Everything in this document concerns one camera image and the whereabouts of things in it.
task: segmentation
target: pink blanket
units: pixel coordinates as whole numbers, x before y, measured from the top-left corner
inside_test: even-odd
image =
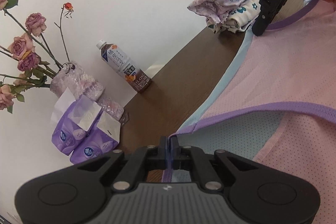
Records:
[[[312,0],[253,37],[244,62],[214,103],[177,134],[253,111],[285,111],[255,159],[312,183],[321,196],[314,224],[336,222],[336,13]]]

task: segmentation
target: bubble wrap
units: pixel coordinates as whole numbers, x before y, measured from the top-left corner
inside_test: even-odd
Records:
[[[50,90],[59,98],[69,88],[76,100],[84,94],[97,101],[104,87],[94,77],[88,75],[76,62],[66,64],[50,83]]]
[[[59,98],[69,88],[76,100],[84,94],[96,101],[108,114],[117,121],[120,120],[124,109],[111,98],[103,95],[104,87],[93,76],[88,75],[76,62],[67,63],[50,83],[50,90]]]
[[[110,114],[117,121],[120,120],[124,113],[124,109],[121,107],[121,105],[105,95],[105,93],[103,93],[103,95],[98,99],[97,103],[103,108],[103,110],[105,110],[105,112]]]

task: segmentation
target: purple trim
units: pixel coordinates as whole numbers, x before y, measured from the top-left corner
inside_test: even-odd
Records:
[[[196,124],[193,124],[185,128],[181,128],[181,130],[177,131],[173,135],[192,133],[201,128],[211,126],[215,123],[223,122],[225,120],[232,119],[255,111],[297,112],[308,115],[315,115],[336,124],[336,110],[331,107],[308,102],[278,102],[278,103],[268,103],[264,105],[248,107],[244,109],[223,113],[217,116],[205,118],[203,120],[198,121]]]
[[[308,14],[317,5],[318,2],[319,0],[311,0],[311,2],[309,2],[300,11],[296,12],[294,15],[291,15],[290,17],[284,20],[270,24],[266,30],[276,30],[295,23],[296,21],[304,17],[306,14]]]
[[[173,175],[173,170],[172,169],[166,169],[166,170],[164,170],[161,182],[164,182],[164,183],[171,182],[172,175]]]

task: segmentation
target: oolong tea bottle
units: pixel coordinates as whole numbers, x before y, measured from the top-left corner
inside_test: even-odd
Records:
[[[143,92],[152,82],[150,79],[117,45],[107,44],[100,40],[97,44],[101,50],[101,58],[113,70],[124,78],[136,92]]]

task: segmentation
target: metal screw head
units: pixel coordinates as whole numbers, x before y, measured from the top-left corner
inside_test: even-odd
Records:
[[[116,190],[126,190],[130,187],[127,181],[117,181],[113,184],[113,188]]]
[[[209,181],[205,184],[205,188],[208,190],[218,190],[222,187],[222,184],[217,181]]]

